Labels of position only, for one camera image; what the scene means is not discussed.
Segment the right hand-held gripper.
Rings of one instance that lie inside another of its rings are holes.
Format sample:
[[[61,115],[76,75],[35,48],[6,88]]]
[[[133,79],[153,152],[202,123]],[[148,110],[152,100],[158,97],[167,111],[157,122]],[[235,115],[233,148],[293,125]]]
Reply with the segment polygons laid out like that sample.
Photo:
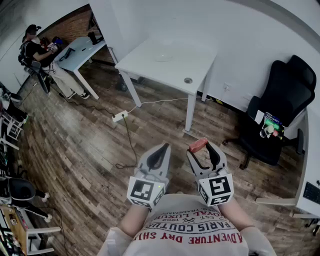
[[[212,171],[209,167],[200,164],[195,154],[189,149],[186,156],[190,167],[197,181],[197,191],[208,207],[228,203],[234,195],[234,184],[232,174],[228,172],[227,157],[225,153],[214,143],[207,143],[206,149],[212,164]]]

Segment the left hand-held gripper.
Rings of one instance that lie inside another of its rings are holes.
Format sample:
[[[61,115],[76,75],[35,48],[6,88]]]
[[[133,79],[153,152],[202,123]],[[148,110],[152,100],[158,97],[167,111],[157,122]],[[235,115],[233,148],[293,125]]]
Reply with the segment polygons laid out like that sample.
[[[146,151],[130,177],[127,199],[134,205],[154,208],[167,190],[171,145],[162,143]]]

